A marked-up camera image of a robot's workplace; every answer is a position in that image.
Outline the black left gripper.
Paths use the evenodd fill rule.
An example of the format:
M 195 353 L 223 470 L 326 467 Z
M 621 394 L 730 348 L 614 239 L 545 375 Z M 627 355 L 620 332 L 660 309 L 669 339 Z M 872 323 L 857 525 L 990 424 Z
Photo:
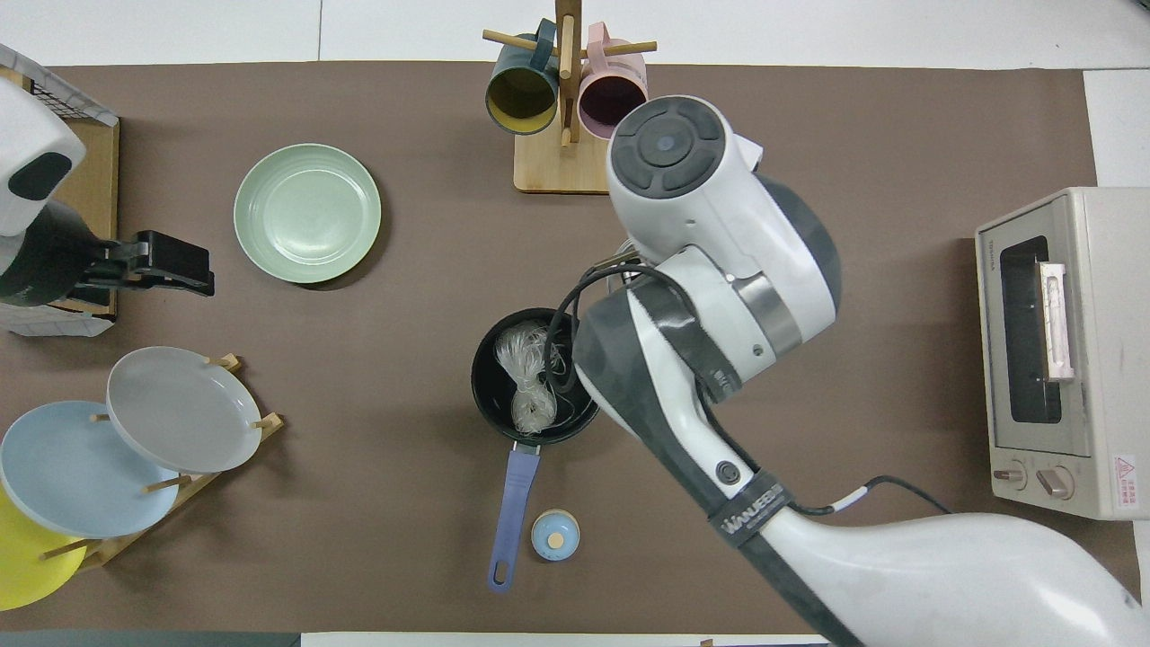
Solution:
M 138 245 L 146 251 L 138 252 Z M 136 241 L 95 239 L 78 251 L 83 261 L 70 292 L 86 290 L 179 288 L 215 295 L 210 253 L 205 247 L 160 232 L 139 232 Z M 135 259 L 137 282 L 130 278 Z

